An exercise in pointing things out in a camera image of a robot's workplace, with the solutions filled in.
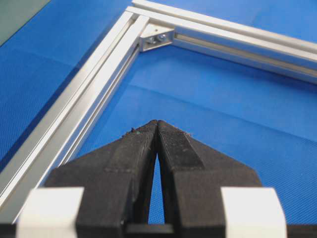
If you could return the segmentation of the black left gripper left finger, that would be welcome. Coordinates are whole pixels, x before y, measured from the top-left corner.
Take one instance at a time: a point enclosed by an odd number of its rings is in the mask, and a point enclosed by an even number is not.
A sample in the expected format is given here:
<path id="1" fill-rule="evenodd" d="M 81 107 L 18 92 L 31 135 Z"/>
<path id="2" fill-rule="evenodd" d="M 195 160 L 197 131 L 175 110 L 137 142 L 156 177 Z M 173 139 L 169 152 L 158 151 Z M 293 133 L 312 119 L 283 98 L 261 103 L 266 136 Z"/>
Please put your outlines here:
<path id="1" fill-rule="evenodd" d="M 124 223 L 145 221 L 156 159 L 158 122 L 51 171 L 30 191 L 20 214 L 19 238 L 121 238 Z"/>

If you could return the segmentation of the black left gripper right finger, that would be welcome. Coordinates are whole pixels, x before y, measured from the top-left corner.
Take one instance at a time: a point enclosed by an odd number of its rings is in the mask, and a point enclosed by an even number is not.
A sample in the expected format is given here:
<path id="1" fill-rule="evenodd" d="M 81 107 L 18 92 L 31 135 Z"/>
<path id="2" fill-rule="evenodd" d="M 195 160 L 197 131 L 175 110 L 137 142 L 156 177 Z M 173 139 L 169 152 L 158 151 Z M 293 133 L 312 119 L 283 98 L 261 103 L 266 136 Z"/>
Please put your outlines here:
<path id="1" fill-rule="evenodd" d="M 284 238 L 273 188 L 250 167 L 158 122 L 165 219 L 183 238 Z"/>

